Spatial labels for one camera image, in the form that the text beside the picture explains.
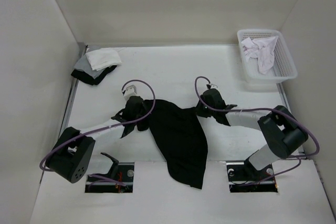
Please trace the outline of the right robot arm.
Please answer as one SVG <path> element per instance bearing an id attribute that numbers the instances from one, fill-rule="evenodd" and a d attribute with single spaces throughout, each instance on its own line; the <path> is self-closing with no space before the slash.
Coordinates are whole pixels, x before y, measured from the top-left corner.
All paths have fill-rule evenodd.
<path id="1" fill-rule="evenodd" d="M 213 117 L 225 126 L 242 126 L 262 132 L 266 144 L 244 161 L 244 175 L 257 179 L 263 169 L 280 159 L 288 158 L 308 139 L 308 134 L 293 120 L 286 107 L 279 105 L 274 111 L 247 111 L 235 104 L 226 104 L 220 92 L 214 88 L 199 96 L 196 114 Z"/>

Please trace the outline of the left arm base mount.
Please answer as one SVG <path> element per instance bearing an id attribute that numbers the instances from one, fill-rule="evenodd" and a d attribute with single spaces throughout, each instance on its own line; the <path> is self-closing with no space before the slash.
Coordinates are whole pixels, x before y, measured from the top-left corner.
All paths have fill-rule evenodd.
<path id="1" fill-rule="evenodd" d="M 85 184 L 86 193 L 126 194 L 133 192 L 134 163 L 123 163 L 107 153 L 91 158 Z"/>

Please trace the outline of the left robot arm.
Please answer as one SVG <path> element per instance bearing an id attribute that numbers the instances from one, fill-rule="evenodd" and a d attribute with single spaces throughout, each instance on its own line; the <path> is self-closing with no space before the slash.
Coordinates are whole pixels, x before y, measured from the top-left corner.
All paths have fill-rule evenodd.
<path id="1" fill-rule="evenodd" d="M 154 106 L 154 103 L 146 105 L 139 96 L 131 96 L 125 108 L 102 124 L 85 130 L 66 128 L 42 164 L 70 183 L 78 182 L 91 166 L 95 145 L 106 145 L 127 136 L 138 122 L 152 112 Z"/>

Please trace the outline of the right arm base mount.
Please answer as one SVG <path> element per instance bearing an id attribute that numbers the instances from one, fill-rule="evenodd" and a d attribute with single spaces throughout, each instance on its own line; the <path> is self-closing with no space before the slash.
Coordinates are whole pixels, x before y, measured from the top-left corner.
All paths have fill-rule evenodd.
<path id="1" fill-rule="evenodd" d="M 243 161 L 226 163 L 229 190 L 231 193 L 277 193 L 275 178 L 271 164 L 262 170 L 255 170 L 252 166 L 245 165 Z"/>

